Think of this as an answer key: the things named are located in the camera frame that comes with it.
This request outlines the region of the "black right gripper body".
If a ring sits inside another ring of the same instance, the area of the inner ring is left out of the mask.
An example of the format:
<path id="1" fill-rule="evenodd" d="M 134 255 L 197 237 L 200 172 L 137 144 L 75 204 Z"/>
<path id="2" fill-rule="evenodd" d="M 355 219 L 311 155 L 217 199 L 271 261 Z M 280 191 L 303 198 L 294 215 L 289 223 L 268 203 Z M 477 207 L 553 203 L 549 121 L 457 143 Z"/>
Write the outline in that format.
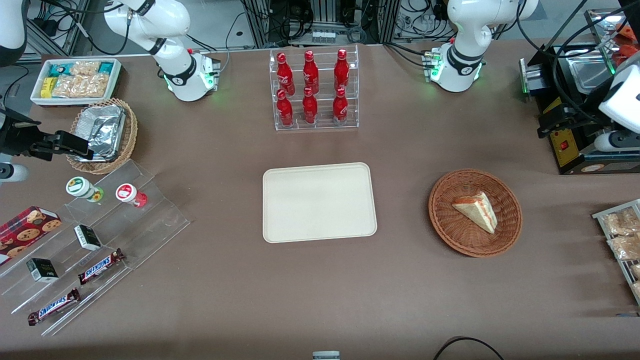
<path id="1" fill-rule="evenodd" d="M 32 120 L 9 108 L 0 110 L 3 123 L 0 129 L 0 152 L 10 157 L 30 157 L 32 145 L 42 139 L 38 126 L 41 121 Z"/>

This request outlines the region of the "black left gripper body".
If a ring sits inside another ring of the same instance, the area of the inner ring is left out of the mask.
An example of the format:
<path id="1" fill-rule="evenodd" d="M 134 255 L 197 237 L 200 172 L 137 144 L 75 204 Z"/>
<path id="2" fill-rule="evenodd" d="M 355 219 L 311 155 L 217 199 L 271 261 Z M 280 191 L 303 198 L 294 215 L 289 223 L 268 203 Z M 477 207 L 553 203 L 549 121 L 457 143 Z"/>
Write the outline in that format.
<path id="1" fill-rule="evenodd" d="M 570 123 L 570 130 L 583 130 L 586 133 L 594 133 L 603 130 L 602 112 L 599 110 L 599 102 L 586 102 L 582 104 L 572 104 L 573 120 Z"/>

